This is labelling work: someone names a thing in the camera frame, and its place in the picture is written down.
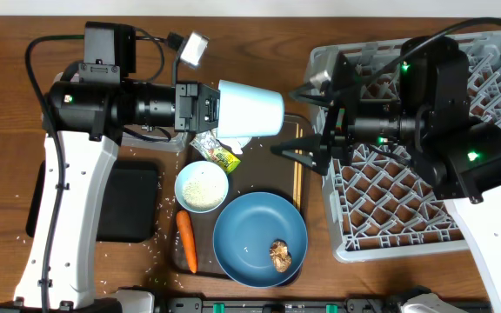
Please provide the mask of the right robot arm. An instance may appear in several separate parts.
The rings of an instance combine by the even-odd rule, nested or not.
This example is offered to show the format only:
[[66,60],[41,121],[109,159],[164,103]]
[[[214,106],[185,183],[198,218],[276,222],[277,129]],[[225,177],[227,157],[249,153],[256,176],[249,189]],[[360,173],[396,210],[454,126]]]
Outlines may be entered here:
[[404,165],[427,182],[457,223],[492,308],[501,312],[501,128],[470,113],[468,57],[450,37],[406,41],[392,68],[398,94],[361,97],[365,80],[343,52],[324,53],[296,98],[325,107],[323,130],[273,147],[326,174],[359,144],[402,145]]

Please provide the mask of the brown mushroom scrap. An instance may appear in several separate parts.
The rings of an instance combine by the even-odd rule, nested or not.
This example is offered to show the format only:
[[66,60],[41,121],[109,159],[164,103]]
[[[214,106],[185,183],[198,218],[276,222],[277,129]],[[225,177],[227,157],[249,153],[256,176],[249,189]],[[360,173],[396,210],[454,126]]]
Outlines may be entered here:
[[270,258],[277,272],[284,273],[292,264],[291,254],[284,241],[276,240],[270,247]]

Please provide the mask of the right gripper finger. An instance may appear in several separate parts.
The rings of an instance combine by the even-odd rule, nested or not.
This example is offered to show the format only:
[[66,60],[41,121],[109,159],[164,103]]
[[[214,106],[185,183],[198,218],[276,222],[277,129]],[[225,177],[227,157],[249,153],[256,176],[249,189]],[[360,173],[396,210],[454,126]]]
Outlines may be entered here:
[[307,103],[323,108],[330,108],[332,106],[331,101],[323,96],[314,96],[306,94],[306,91],[314,90],[315,86],[312,83],[304,83],[294,90],[289,92],[289,96],[300,103]]
[[302,164],[321,176],[328,174],[331,162],[330,146],[320,134],[291,139],[271,146],[271,152],[279,157]]

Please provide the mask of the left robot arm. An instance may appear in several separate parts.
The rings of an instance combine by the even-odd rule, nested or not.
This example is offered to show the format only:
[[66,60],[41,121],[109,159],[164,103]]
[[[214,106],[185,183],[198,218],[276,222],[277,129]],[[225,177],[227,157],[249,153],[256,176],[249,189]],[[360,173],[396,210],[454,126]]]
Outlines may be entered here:
[[147,31],[88,22],[83,60],[38,92],[47,136],[43,191],[29,261],[0,312],[153,312],[140,288],[97,297],[94,249],[106,184],[124,134],[136,125],[202,133],[217,127],[220,93],[203,83],[135,80]]

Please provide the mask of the white napkin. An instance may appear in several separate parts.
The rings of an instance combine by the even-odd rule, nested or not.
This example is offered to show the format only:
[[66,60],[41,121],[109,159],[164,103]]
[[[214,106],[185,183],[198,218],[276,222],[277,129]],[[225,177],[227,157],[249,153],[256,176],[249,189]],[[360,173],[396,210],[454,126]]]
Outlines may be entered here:
[[243,148],[251,141],[250,137],[219,138],[219,142],[230,148],[234,155],[242,155]]

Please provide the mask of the green yellow snack wrapper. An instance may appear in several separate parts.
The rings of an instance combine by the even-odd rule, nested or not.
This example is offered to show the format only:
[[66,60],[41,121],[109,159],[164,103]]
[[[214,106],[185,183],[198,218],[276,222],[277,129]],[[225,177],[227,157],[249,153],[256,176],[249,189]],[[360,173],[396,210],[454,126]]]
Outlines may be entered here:
[[230,174],[240,164],[240,160],[222,146],[211,130],[197,133],[190,141],[190,146],[206,161],[218,165],[226,174]]

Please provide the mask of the light blue cup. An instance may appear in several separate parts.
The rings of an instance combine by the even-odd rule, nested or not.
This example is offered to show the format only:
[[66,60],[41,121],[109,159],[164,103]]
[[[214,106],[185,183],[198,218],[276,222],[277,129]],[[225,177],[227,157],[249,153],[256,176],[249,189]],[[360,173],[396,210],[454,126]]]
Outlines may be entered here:
[[220,80],[218,138],[271,137],[282,129],[284,100],[280,93]]

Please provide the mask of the orange carrot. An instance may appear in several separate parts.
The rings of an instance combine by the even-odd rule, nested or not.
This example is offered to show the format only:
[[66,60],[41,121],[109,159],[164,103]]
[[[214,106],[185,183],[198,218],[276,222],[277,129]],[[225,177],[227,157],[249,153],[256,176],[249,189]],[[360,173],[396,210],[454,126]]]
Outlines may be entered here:
[[190,215],[186,210],[176,214],[179,235],[184,246],[184,253],[191,273],[197,273],[197,250]]

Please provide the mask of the large blue plate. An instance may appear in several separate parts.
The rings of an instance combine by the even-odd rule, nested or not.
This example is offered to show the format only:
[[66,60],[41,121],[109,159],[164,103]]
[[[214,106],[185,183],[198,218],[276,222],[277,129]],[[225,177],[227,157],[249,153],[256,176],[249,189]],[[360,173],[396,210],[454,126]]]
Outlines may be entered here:
[[[288,247],[291,265],[276,270],[271,245]],[[291,283],[300,271],[308,249],[308,232],[300,212],[285,198],[269,192],[252,192],[231,201],[217,218],[213,231],[217,262],[232,280],[253,288]]]

